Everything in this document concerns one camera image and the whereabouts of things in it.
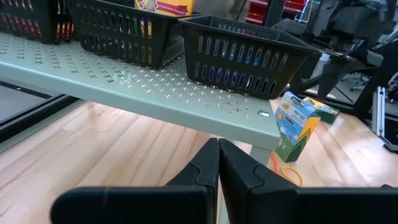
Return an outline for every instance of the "black plastic basket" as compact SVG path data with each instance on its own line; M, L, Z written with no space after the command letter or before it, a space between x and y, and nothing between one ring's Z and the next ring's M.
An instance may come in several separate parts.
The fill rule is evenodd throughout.
M124 2L67 0L85 50L152 68L183 53L181 17L134 9Z
M187 75L207 85L277 98L317 49L280 30L213 16L181 19Z
M65 0L0 0L0 16L0 31L44 43L75 34Z

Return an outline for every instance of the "wooden floor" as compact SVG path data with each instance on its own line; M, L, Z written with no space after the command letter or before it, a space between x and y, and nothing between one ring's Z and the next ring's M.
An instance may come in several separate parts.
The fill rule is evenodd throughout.
M49 223L52 202L76 186L163 185L209 137L87 102L0 154L0 223ZM358 119L341 114L333 126L320 123L289 165L307 187L398 186L398 155L382 145Z

